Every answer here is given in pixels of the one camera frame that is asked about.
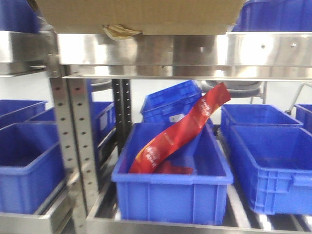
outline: red snack package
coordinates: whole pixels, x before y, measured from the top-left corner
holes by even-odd
[[[230,99],[231,96],[223,83],[215,86],[197,101],[183,119],[143,147],[129,173],[153,173],[164,159],[196,137],[210,115]]]

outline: blue plastic crate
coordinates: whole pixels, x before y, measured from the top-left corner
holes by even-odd
[[[0,130],[0,212],[32,214],[64,176],[56,125]]]
[[[312,133],[312,104],[295,104],[296,119],[303,122],[303,128]]]
[[[193,175],[128,173],[142,147],[168,126],[137,123],[128,137],[112,176],[122,219],[222,224],[233,176],[207,125],[168,158],[175,166],[194,168]]]
[[[0,128],[19,123],[43,112],[46,101],[0,100]]]
[[[312,214],[312,135],[302,128],[233,126],[230,160],[252,210]]]
[[[312,31],[312,1],[247,1],[233,31]]]
[[[174,85],[146,96],[141,113],[144,122],[177,122],[201,97],[193,80]]]
[[[116,124],[116,114],[113,102],[93,102],[93,116],[96,125],[97,142],[100,143],[103,138],[114,128]],[[55,122],[54,109],[51,108],[42,112],[28,121],[35,122]]]
[[[40,24],[27,0],[0,0],[0,31],[38,33]]]
[[[303,126],[300,121],[272,105],[225,104],[221,110],[221,131],[226,140],[233,125]]]

